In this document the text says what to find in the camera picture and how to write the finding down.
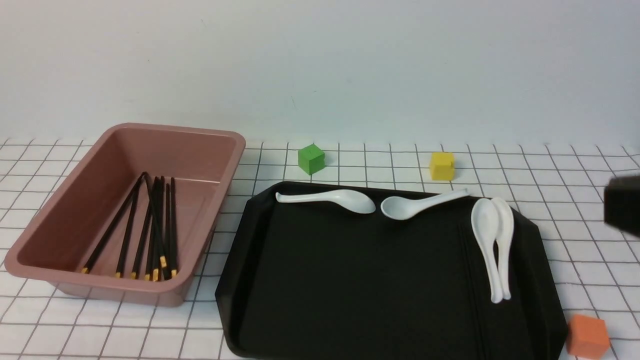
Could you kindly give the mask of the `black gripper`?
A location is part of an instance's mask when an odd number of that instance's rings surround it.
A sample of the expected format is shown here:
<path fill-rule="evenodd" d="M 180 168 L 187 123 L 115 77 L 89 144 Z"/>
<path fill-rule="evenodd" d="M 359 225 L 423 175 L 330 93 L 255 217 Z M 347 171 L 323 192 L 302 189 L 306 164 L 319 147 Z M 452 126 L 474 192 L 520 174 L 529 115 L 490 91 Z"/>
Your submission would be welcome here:
<path fill-rule="evenodd" d="M 604 222 L 622 232 L 640 237 L 640 176 L 613 177 L 604 189 Z"/>

